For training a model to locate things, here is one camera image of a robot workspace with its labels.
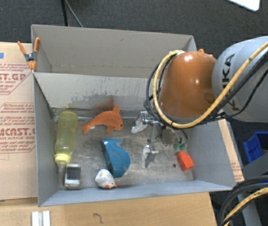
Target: yellow plastic bottle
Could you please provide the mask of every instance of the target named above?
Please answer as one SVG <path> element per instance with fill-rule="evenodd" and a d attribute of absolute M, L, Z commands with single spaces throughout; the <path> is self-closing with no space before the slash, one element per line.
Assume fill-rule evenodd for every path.
<path fill-rule="evenodd" d="M 59 115 L 55 142 L 55 162 L 59 172 L 62 172 L 71 159 L 78 122 L 78 115 L 73 112 L 66 111 Z"/>

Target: gray cardboard box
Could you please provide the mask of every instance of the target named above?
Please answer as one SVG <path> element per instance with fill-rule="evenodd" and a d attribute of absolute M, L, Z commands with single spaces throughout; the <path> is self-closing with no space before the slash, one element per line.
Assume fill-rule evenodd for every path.
<path fill-rule="evenodd" d="M 142 149 L 151 128 L 131 133 L 136 117 L 144 111 L 147 78 L 171 50 L 196 51 L 191 35 L 108 29 L 32 26 L 32 42 L 41 40 L 34 75 L 37 147 L 38 205 L 50 206 L 142 197 L 229 190 L 235 178 L 218 123 L 186 130 L 188 153 L 195 166 L 183 172 L 172 148 L 159 144 L 158 156 L 147 169 L 141 168 Z M 106 133 L 96 126 L 83 135 L 81 124 L 98 113 L 120 106 L 122 131 Z M 72 162 L 81 165 L 78 190 L 59 186 L 54 161 L 56 121 L 60 112 L 74 111 L 80 121 Z M 121 147 L 131 164 L 118 187 L 96 186 L 97 172 L 105 168 L 103 138 L 122 139 Z"/>

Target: box floor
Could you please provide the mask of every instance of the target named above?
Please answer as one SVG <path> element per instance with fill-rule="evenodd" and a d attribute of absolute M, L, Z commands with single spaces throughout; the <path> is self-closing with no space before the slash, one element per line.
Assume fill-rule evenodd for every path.
<path fill-rule="evenodd" d="M 76 132 L 74 151 L 71 163 L 81 165 L 80 188 L 97 187 L 95 176 L 100 169 L 106 169 L 106 163 L 102 154 L 102 139 L 121 139 L 119 145 L 130 156 L 131 164 L 121 178 L 115 178 L 118 186 L 128 186 L 147 183 L 172 182 L 192 180 L 191 170 L 183 172 L 177 161 L 176 151 L 172 146 L 166 147 L 162 142 L 151 143 L 155 145 L 159 153 L 155 160 L 147 168 L 142 167 L 142 150 L 148 144 L 152 127 L 149 125 L 143 131 L 131 133 L 134 122 L 124 121 L 122 131 L 114 130 L 107 133 L 105 125 L 96 126 L 84 135 L 81 126 L 91 119 L 79 121 Z"/>

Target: blue plastic crate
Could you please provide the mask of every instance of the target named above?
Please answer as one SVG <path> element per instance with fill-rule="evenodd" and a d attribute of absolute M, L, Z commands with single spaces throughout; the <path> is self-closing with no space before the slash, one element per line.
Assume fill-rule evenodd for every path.
<path fill-rule="evenodd" d="M 243 144 L 248 162 L 251 163 L 263 155 L 262 149 L 268 150 L 268 131 L 256 131 L 254 136 Z"/>

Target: orange block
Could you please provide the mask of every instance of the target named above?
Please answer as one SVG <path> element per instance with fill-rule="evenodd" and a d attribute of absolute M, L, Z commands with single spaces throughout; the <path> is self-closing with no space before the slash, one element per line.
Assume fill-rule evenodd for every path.
<path fill-rule="evenodd" d="M 191 157 L 189 155 L 186 155 L 186 153 L 183 151 L 178 153 L 178 163 L 181 166 L 182 171 L 186 171 L 195 166 Z"/>

